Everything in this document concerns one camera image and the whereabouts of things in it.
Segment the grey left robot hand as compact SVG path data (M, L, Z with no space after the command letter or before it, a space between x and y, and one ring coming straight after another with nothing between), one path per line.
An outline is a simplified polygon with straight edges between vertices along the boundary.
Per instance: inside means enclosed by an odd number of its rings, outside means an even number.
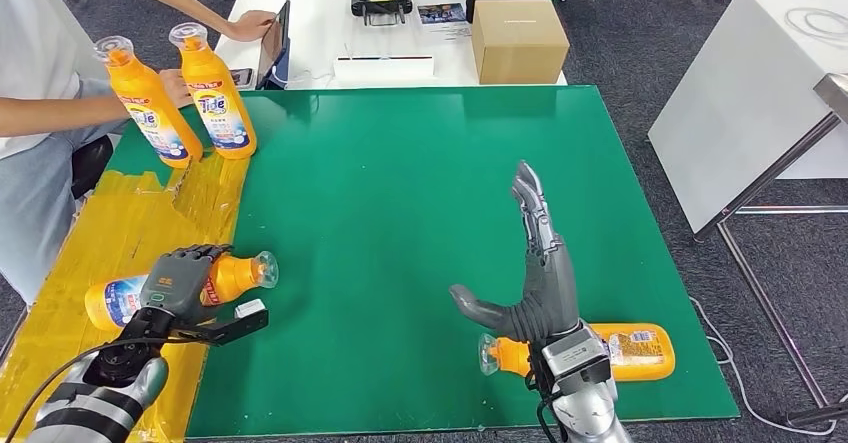
M213 319L216 304L204 305L205 287L216 261L231 250L231 244L196 244L163 254L141 287L142 306L164 310L186 325Z

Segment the person's right hand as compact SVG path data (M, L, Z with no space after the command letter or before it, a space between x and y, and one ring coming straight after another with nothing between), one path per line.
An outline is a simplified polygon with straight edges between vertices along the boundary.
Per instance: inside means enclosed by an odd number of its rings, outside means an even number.
M193 104L193 98L188 89L182 72L178 69L164 69L159 72L165 93L178 109Z

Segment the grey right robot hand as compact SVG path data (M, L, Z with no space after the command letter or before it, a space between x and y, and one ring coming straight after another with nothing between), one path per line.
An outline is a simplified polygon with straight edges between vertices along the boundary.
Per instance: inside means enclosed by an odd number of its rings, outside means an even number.
M580 324L572 261L554 229L542 183L520 161L511 191L518 202L526 234L525 279L521 299L503 306L481 300L465 286L449 293L460 313L498 337L532 343L573 331Z

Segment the person's left hand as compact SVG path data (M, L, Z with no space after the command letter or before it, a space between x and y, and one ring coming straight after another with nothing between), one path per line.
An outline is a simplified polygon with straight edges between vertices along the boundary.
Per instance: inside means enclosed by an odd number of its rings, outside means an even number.
M275 13L250 10L237 21L226 21L220 33L234 41L251 42L261 39L275 20Z

